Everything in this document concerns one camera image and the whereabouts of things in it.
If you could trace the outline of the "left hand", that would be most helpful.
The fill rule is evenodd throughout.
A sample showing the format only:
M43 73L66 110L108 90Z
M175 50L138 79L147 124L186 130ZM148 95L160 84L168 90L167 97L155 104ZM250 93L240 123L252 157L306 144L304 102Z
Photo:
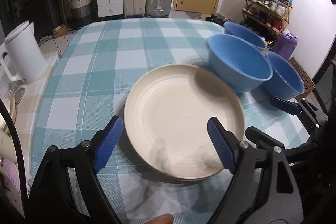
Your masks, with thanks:
M174 217L171 214L164 214L144 224L173 224Z

